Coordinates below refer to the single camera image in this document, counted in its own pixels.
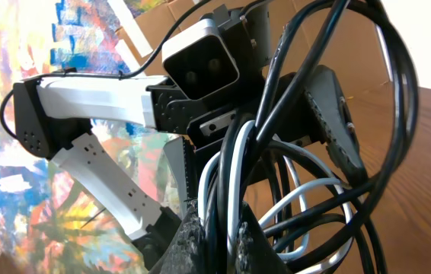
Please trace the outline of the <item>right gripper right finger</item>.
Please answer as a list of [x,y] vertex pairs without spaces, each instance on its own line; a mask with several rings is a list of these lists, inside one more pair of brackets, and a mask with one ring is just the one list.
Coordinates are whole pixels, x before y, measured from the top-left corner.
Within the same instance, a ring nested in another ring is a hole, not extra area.
[[270,246],[247,203],[241,206],[235,255],[235,272],[240,274],[287,274],[286,264]]

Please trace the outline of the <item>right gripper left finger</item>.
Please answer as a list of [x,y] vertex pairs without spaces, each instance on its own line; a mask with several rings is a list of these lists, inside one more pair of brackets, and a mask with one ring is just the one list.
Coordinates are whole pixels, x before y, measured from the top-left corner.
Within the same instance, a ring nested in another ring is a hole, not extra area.
[[189,207],[167,251],[148,274],[205,273],[205,236],[196,209]]

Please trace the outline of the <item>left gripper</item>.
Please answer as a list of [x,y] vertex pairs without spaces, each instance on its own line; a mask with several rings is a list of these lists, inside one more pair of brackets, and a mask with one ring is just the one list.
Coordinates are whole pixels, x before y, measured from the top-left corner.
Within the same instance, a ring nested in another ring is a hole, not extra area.
[[[239,79],[199,100],[189,99],[169,76],[162,83],[147,88],[157,130],[188,137],[179,136],[163,147],[177,184],[181,219],[187,214],[191,202],[197,199],[198,177],[203,165],[220,149],[237,110],[256,113],[266,80],[263,67],[269,65],[272,56],[267,4],[250,3],[233,9],[220,5],[198,21],[206,18],[215,21],[236,62]],[[332,162],[341,169],[351,186],[365,183],[369,176],[359,154],[352,117],[335,72],[325,65],[318,65],[305,86],[304,95]]]

